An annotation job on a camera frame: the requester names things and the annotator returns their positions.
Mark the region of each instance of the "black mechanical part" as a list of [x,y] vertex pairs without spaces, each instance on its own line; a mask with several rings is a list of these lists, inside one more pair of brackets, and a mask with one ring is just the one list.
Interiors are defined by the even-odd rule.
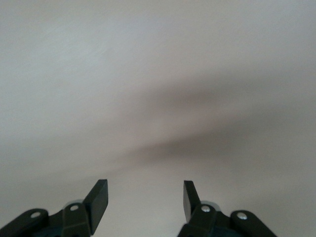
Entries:
[[201,203],[192,181],[184,181],[183,206],[187,223],[178,237],[276,237],[253,213],[234,211],[230,217]]
[[0,237],[90,237],[107,206],[108,181],[98,180],[82,203],[51,216],[44,209],[28,210],[0,229]]

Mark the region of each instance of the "white wall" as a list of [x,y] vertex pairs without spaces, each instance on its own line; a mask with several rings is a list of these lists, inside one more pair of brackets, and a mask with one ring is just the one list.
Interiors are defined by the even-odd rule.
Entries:
[[0,7],[0,226],[109,180],[96,237],[175,237],[182,182],[316,235],[315,1]]

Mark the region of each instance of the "gray background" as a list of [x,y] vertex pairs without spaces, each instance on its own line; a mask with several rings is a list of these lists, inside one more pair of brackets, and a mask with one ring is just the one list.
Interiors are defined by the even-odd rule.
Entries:
[[175,237],[183,180],[316,235],[315,1],[5,1],[0,226],[109,180],[96,237]]

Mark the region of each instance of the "black plastic bracket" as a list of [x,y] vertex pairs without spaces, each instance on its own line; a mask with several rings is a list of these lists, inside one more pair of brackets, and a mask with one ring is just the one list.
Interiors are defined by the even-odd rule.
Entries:
[[0,237],[89,237],[108,206],[108,181],[99,180],[83,202],[75,202],[54,215],[31,209],[0,229]]
[[192,181],[184,181],[183,206],[187,223],[178,237],[276,237],[249,211],[234,211],[230,217],[201,203]]

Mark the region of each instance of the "metal screw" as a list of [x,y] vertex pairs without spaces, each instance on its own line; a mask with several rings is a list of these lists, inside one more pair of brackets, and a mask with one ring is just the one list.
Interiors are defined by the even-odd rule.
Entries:
[[210,212],[210,211],[211,211],[211,208],[209,208],[209,206],[203,205],[203,206],[201,207],[201,210],[204,211],[204,212]]
[[241,220],[247,220],[248,219],[247,215],[245,213],[243,213],[243,212],[237,213],[237,217],[239,219],[241,219]]
[[70,210],[71,211],[76,211],[78,208],[79,208],[78,205],[73,205],[73,206],[70,207]]
[[31,218],[36,218],[36,217],[39,217],[39,216],[40,216],[40,212],[37,211],[37,212],[32,213]]

